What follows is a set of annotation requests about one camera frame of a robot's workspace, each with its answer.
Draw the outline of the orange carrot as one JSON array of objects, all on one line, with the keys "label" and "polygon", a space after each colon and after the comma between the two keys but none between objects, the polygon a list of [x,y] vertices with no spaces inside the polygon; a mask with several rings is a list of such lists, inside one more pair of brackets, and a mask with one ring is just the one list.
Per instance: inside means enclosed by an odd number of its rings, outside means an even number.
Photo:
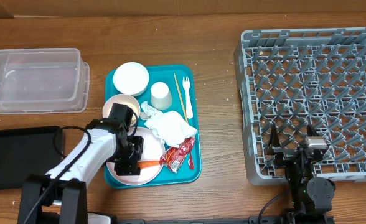
[{"label": "orange carrot", "polygon": [[150,161],[139,161],[138,162],[138,168],[145,169],[148,167],[154,167],[161,165],[160,160],[150,160]]}]

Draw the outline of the large pink plate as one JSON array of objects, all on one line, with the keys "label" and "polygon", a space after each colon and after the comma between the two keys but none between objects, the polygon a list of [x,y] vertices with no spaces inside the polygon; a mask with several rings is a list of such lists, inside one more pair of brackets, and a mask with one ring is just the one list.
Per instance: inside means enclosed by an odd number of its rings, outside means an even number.
[{"label": "large pink plate", "polygon": [[[165,146],[161,139],[155,137],[148,128],[138,127],[136,136],[144,138],[142,161],[159,161],[165,153]],[[114,171],[114,163],[108,162],[105,168],[105,179],[109,186],[115,189],[125,189],[149,183],[155,179],[161,172],[163,166],[157,163],[155,166],[141,169],[140,175],[118,176]]]}]

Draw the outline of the red snack wrapper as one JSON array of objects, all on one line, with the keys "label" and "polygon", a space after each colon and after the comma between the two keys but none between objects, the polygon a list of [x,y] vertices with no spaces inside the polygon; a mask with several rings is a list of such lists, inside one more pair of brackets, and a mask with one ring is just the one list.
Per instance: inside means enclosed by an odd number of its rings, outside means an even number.
[{"label": "red snack wrapper", "polygon": [[186,138],[178,147],[170,147],[160,158],[160,164],[166,166],[171,172],[177,171],[189,155],[189,169],[194,170],[194,160],[191,151],[196,142],[195,137]]}]

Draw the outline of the small tissue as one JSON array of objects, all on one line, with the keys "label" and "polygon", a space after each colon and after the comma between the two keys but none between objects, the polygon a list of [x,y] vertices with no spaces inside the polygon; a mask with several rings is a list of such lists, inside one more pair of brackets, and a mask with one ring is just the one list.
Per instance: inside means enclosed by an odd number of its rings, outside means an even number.
[{"label": "small tissue", "polygon": [[163,114],[162,111],[156,109],[155,107],[150,106],[147,101],[142,102],[140,107],[142,109],[140,118],[144,121],[149,120],[151,118],[155,118]]}]

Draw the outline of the white napkin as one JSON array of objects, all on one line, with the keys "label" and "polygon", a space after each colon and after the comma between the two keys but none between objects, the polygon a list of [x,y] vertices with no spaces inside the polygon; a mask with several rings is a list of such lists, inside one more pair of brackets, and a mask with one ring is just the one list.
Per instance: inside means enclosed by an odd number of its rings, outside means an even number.
[{"label": "white napkin", "polygon": [[198,132],[176,111],[156,113],[144,125],[153,132],[155,137],[173,147],[179,146],[187,138],[194,137]]}]

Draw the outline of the pink bowl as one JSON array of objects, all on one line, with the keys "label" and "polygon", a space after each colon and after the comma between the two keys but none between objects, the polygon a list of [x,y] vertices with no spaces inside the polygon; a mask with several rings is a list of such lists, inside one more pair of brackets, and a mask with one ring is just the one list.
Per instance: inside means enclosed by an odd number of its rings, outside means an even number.
[{"label": "pink bowl", "polygon": [[140,115],[140,105],[137,99],[130,95],[125,94],[118,94],[115,96],[112,96],[110,99],[108,99],[103,107],[103,117],[108,118],[108,115],[111,111],[111,107],[113,103],[119,103],[128,105],[130,108],[133,109],[134,114],[131,120],[131,127],[135,126],[138,122],[138,118]]}]

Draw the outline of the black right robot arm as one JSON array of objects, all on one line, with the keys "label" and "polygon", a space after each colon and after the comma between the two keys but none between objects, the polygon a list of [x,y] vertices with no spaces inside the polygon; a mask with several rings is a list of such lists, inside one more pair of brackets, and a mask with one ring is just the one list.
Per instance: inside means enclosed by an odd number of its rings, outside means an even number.
[{"label": "black right robot arm", "polygon": [[[266,153],[274,156],[274,164],[285,166],[285,177],[289,189],[272,198],[260,211],[257,222],[270,223],[334,223],[327,212],[332,210],[336,185],[333,181],[313,174],[312,165],[321,161],[329,145],[312,125],[307,126],[307,136],[297,144],[296,149],[283,146],[275,125]],[[277,199],[290,194],[292,208],[284,209],[277,217],[263,218],[263,212]]]}]

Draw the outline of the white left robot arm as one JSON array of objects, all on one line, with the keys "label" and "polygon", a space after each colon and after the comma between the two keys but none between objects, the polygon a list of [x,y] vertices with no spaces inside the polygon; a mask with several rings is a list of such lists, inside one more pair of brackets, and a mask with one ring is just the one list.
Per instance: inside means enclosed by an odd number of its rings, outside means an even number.
[{"label": "white left robot arm", "polygon": [[85,128],[74,150],[45,175],[25,181],[18,223],[116,223],[114,215],[90,213],[87,187],[106,162],[117,173],[138,175],[144,139],[128,134],[125,121],[95,119]]}]

